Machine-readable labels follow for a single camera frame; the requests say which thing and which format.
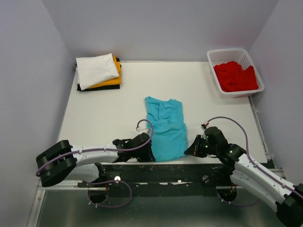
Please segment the turquoise t shirt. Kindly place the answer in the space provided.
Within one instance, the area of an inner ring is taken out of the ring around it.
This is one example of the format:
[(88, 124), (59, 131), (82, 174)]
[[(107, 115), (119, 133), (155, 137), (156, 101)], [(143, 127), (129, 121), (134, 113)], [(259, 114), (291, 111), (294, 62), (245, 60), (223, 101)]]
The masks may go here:
[(188, 143), (182, 103), (176, 99), (162, 101), (148, 96), (145, 105), (147, 120), (154, 128), (151, 149), (155, 161), (167, 162), (184, 157)]

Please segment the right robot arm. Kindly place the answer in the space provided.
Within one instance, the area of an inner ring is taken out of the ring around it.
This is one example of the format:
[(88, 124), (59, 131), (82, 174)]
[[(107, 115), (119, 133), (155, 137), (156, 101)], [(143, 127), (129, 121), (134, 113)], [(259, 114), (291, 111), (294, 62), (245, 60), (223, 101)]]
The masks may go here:
[(184, 153), (200, 158), (215, 156), (227, 168), (218, 173), (221, 184), (233, 183), (246, 189), (266, 203), (287, 227), (303, 224), (303, 185), (294, 185), (274, 174), (251, 158), (245, 149), (229, 143), (217, 127), (197, 135)]

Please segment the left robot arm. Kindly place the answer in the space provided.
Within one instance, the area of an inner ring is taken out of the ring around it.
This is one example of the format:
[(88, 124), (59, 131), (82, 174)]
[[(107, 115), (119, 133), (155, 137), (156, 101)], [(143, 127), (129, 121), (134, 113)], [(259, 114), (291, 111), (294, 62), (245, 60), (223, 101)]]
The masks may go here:
[(98, 170), (98, 163), (154, 162), (152, 139), (143, 132), (133, 139), (116, 139), (100, 148), (72, 146), (68, 140), (61, 140), (36, 157), (43, 187), (51, 187), (65, 179), (82, 180), (99, 187), (105, 175)]

